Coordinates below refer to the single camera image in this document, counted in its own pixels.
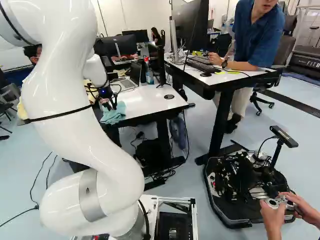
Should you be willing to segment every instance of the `floor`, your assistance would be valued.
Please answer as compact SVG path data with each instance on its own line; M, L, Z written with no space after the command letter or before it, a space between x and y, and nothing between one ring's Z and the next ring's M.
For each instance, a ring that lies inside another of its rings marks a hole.
M256 224L251 228L230 230L223 226L212 211L205 184L202 177L203 167L194 163L195 157L203 155L208 150L216 107L212 101L203 100L189 89L185 89L189 102L196 103L196 107L187 110L186 124L190 139L190 156L187 163L176 170L163 186L151 189L146 194L163 197L193 197L198 205L198 234L200 240L265 240L267 239L263 224ZM320 109L320 88L309 83L283 77L278 87L272 91L281 93L312 107ZM271 100L264 95L260 97ZM240 123L236 132L226 135L223 146L230 144L230 139L238 141L251 150L259 148L262 141L270 136L269 126L278 125L293 137L298 148L282 148L276 168L287 177L289 186L303 196L312 206L320 210L318 136L320 136L320 119L300 111L282 102L275 101L275 108L269 109L262 105L262 114L256 116L256 109L252 104L246 112L246 118ZM0 223L10 217L32 208L34 204L29 197L29 190L35 179L42 161L51 152L50 148L40 139L32 125L15 126L9 124L5 118L0 118L3 126L13 131L10 139L0 142ZM135 132L144 131L149 139L156 137L153 124L120 130L123 149L130 154L134 148L130 141L135 138ZM273 155L276 140L268 141L263 151ZM182 154L176 147L174 155ZM46 176L52 164L55 153L52 153L35 184L32 195L41 201L46 189ZM49 184L70 175L70 167L57 157L51 170ZM302 220L286 224L282 228L283 240L308 239L317 240L320 231ZM16 218L10 224L0 228L0 239L26 240L68 240L69 237L60 236L43 226L39 219L39 212L32 211Z

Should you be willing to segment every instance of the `blue cloth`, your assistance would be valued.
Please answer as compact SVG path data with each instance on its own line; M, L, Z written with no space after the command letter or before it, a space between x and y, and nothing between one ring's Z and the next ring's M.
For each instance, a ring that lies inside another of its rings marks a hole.
M123 101L118 102L116 110L108 110L102 106L103 116L100 119L102 124L117 124L119 121L124 120L126 117L126 104Z
M240 0L235 9L235 55L237 62L249 62L269 68L273 64L285 25L285 16L278 4L254 24L251 13L254 0Z

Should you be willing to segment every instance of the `towel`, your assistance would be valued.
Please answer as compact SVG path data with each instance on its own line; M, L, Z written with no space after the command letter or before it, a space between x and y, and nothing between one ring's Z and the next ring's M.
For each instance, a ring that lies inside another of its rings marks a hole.
M126 104L123 101L118 102L116 110L108 110L106 107L102 106L103 116L100 119L102 124L115 125L119 121L124 120L126 117Z

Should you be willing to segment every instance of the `laptop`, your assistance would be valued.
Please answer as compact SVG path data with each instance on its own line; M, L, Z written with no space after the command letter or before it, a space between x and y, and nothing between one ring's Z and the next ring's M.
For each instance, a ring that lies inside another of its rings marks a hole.
M114 79L111 84L118 84L121 86L121 92L135 89L139 87L140 79L141 79L141 73L142 73L142 65L137 62L131 63L130 66L130 77L125 77L125 79L118 78ZM119 92L119 86L113 85L111 86L112 91Z

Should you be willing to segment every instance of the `mouse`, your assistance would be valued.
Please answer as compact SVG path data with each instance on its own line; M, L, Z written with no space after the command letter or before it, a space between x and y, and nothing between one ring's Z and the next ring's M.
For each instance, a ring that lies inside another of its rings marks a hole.
M201 77L210 77L212 74L210 72L204 72L200 74Z

